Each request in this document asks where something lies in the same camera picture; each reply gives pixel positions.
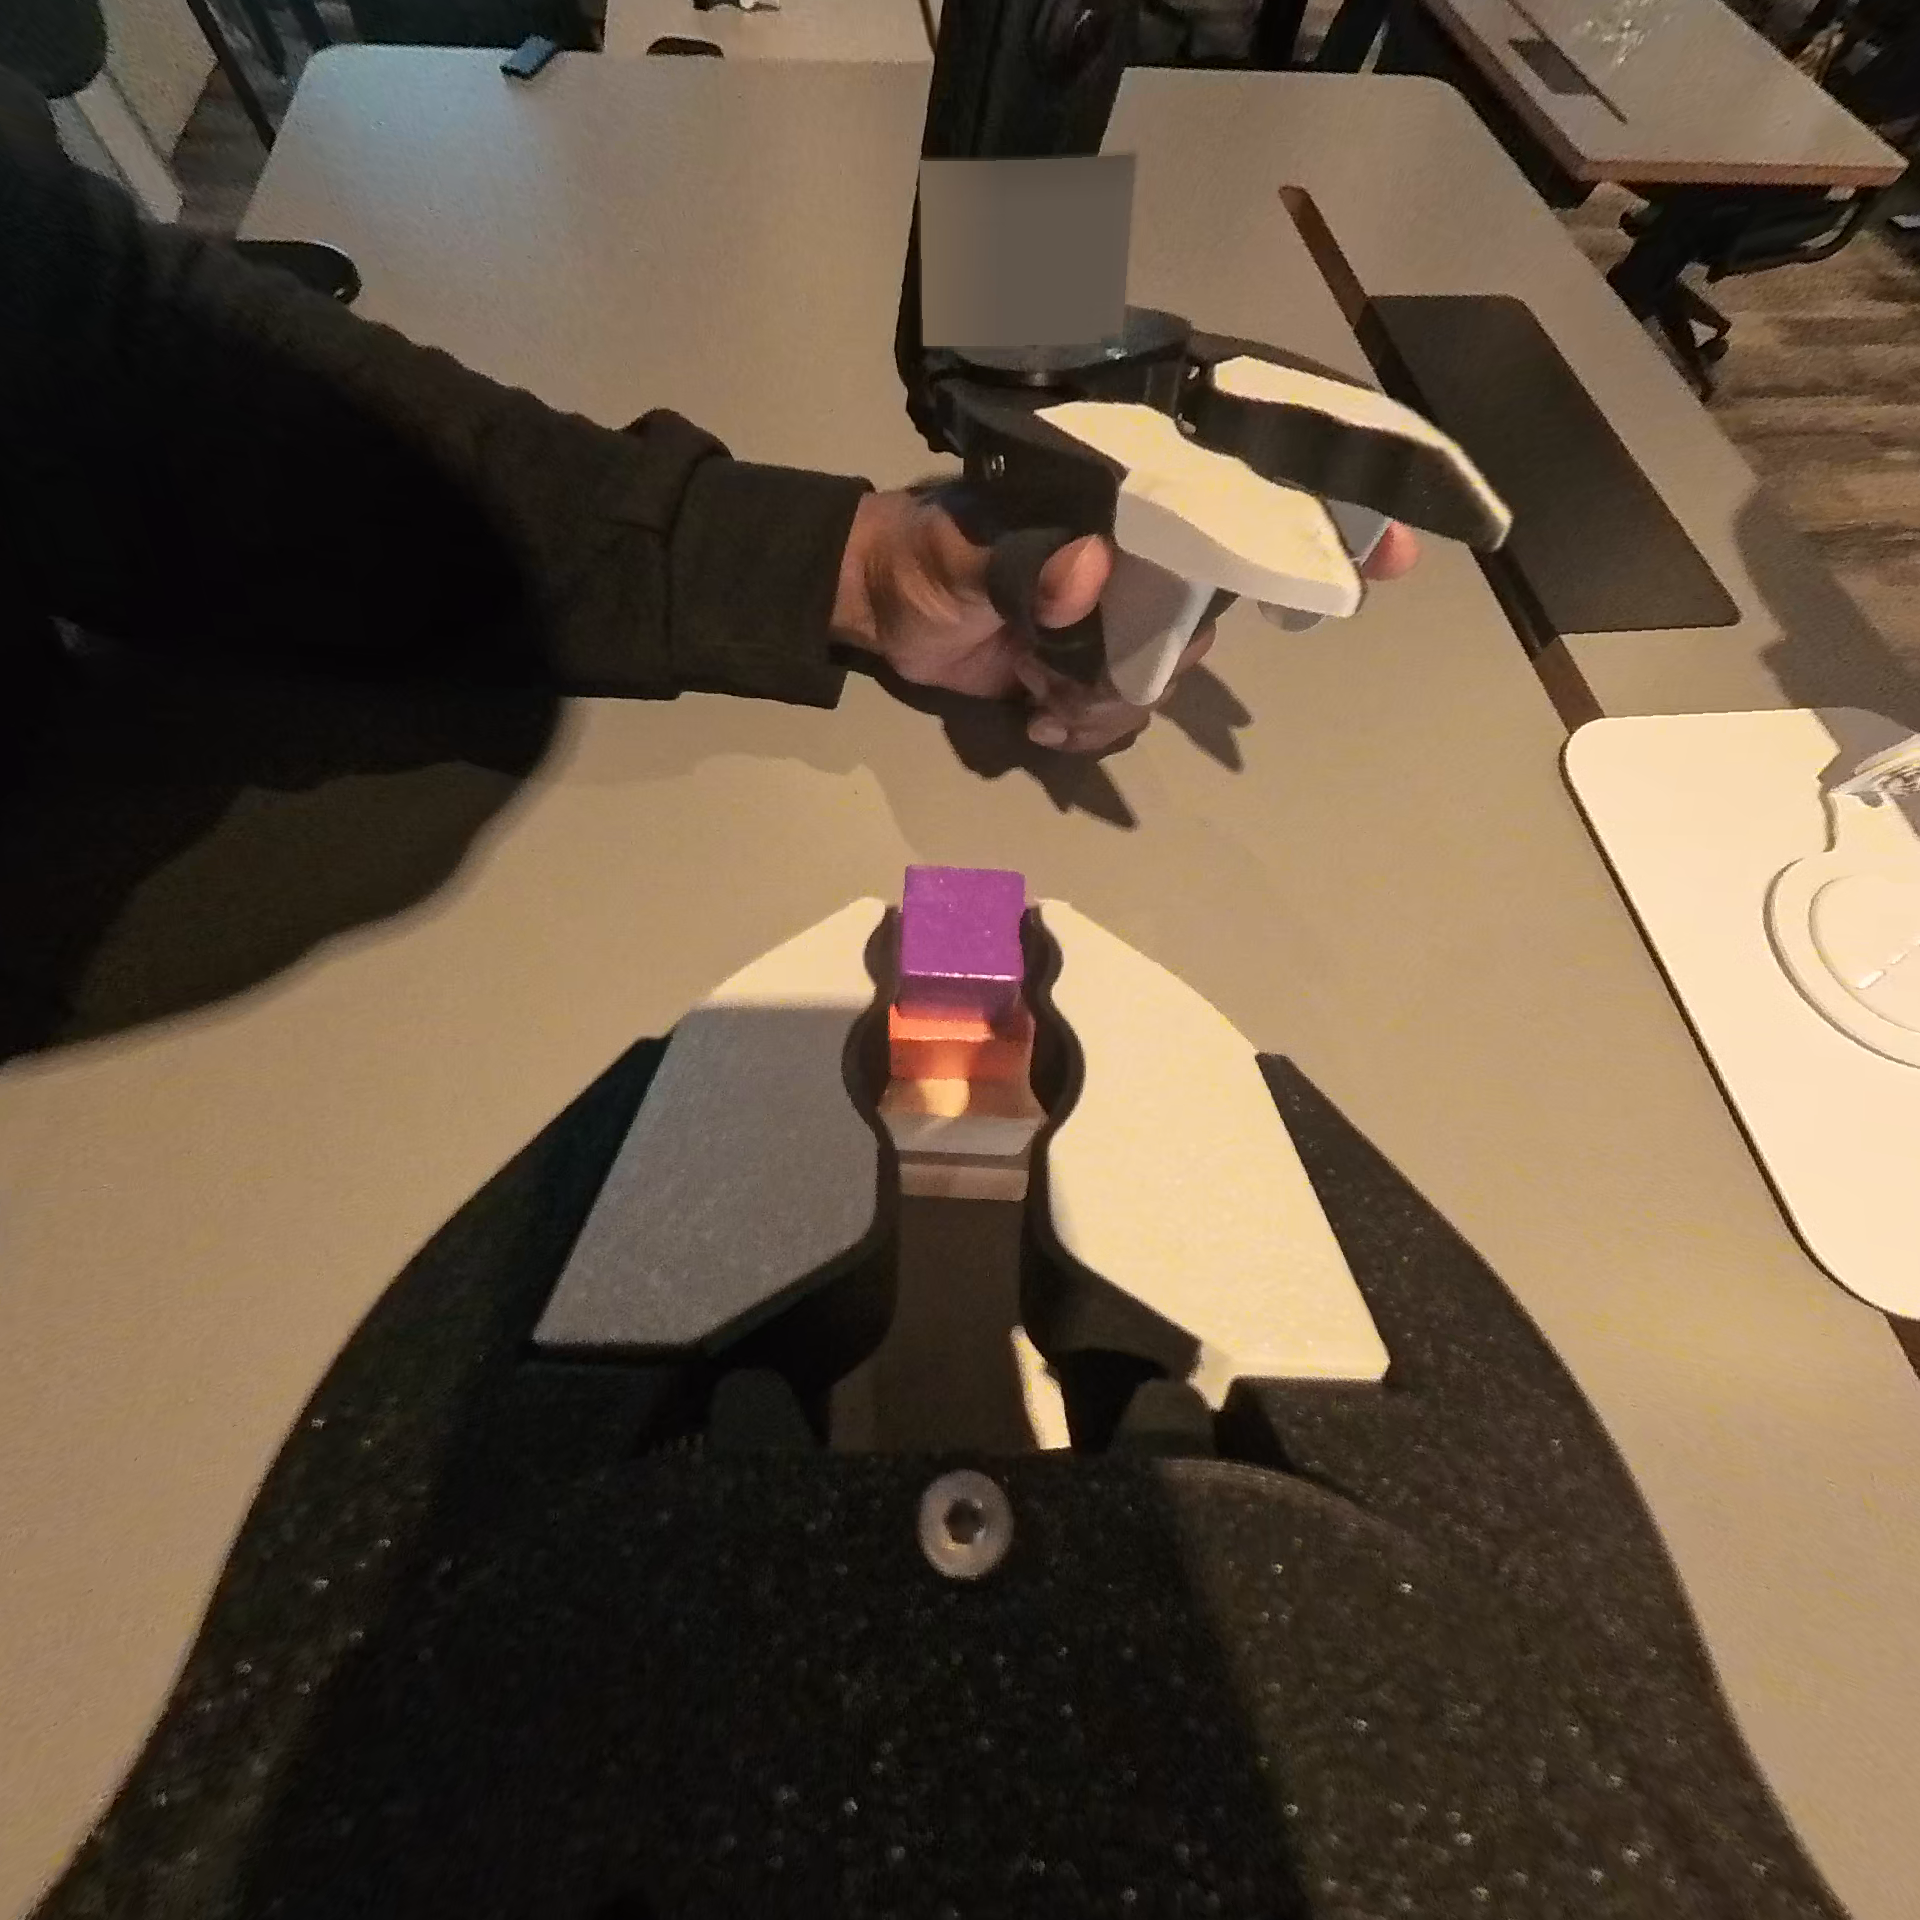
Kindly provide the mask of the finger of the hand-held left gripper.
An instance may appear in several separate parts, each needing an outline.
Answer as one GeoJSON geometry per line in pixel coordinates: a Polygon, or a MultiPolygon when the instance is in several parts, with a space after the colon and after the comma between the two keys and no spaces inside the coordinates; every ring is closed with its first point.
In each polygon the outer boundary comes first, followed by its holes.
{"type": "Polygon", "coordinates": [[[1249,352],[1192,382],[1197,440],[1263,479],[1471,549],[1506,544],[1514,513],[1447,432],[1382,390],[1249,352]]]}
{"type": "Polygon", "coordinates": [[[1141,401],[1063,399],[1039,417],[1120,470],[1111,538],[1123,554],[1264,607],[1361,607],[1358,566],[1318,495],[1200,448],[1141,401]]]}

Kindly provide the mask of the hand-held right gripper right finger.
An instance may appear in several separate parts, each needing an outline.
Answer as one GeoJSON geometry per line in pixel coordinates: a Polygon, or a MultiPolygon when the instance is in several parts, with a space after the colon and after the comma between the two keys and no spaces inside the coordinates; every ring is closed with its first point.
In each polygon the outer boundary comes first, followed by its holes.
{"type": "Polygon", "coordinates": [[[1048,1126],[1022,1321],[1222,1405],[1238,1380],[1378,1385],[1389,1349],[1264,1078],[1215,1002],[1066,901],[1032,914],[1048,1126]]]}

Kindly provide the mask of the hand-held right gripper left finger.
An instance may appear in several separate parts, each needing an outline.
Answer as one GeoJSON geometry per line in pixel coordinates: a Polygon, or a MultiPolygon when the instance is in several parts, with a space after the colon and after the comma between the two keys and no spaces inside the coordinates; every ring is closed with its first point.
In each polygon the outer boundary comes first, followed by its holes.
{"type": "Polygon", "coordinates": [[[857,898],[678,1022],[535,1322],[597,1359],[865,1359],[897,1306],[897,1151],[875,1113],[857,898]]]}

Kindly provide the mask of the medium wooden cube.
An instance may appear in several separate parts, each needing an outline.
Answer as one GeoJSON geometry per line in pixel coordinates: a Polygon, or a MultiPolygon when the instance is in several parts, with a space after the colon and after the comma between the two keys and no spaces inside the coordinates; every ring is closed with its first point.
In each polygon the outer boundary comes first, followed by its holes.
{"type": "Polygon", "coordinates": [[[897,1078],[881,1114],[902,1161],[1024,1161],[1046,1108],[1024,1080],[897,1078]]]}

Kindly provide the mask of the red cube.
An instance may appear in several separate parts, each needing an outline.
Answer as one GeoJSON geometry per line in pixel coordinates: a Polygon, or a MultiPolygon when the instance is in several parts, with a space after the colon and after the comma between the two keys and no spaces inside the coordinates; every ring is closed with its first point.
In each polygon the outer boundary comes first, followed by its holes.
{"type": "Polygon", "coordinates": [[[1013,1086],[1034,1060],[1034,1015],[1013,1006],[1002,1015],[887,1007],[893,1078],[898,1082],[1013,1086]]]}

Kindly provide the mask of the purple cube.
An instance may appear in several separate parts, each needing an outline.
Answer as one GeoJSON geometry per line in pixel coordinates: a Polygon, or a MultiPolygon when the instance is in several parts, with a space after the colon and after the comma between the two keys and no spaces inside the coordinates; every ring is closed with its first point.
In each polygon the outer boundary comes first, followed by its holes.
{"type": "Polygon", "coordinates": [[[1024,993],[1024,910],[1021,871],[907,866],[897,938],[898,1013],[1008,1018],[1024,993]]]}

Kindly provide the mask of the person's left hand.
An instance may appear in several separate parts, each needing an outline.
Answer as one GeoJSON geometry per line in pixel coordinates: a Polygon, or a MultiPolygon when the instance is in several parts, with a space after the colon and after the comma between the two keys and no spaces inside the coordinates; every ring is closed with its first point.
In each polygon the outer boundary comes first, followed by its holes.
{"type": "Polygon", "coordinates": [[[833,638],[902,704],[942,718],[987,712],[1032,749],[1082,757],[1123,749],[1155,718],[1111,684],[1057,673],[1005,626],[987,549],[933,492],[867,494],[839,569],[833,638]]]}

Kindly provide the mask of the black table panel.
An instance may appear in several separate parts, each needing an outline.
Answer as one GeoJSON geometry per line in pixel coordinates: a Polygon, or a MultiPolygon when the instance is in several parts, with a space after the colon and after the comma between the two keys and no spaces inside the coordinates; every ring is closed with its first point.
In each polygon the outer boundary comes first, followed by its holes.
{"type": "Polygon", "coordinates": [[[1382,294],[1358,320],[1383,385],[1505,497],[1481,573],[1530,655],[1567,634],[1736,626],[1738,600],[1546,326],[1511,294],[1382,294]]]}

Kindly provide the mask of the black office chair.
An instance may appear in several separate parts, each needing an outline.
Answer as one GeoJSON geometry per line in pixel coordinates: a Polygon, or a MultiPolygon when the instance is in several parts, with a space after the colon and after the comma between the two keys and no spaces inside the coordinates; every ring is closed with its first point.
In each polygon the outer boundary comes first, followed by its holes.
{"type": "Polygon", "coordinates": [[[1621,222],[1627,253],[1607,280],[1632,317],[1659,336],[1701,401],[1718,390],[1733,321],[1695,287],[1817,265],[1842,252],[1891,185],[1659,185],[1621,222]]]}

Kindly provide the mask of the white document stand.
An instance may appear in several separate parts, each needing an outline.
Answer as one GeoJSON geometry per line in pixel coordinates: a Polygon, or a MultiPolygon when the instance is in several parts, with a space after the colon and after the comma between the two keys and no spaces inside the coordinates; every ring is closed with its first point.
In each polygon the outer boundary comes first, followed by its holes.
{"type": "Polygon", "coordinates": [[[1574,799],[1809,1256],[1918,1314],[1918,740],[1865,708],[1600,718],[1574,799]]]}

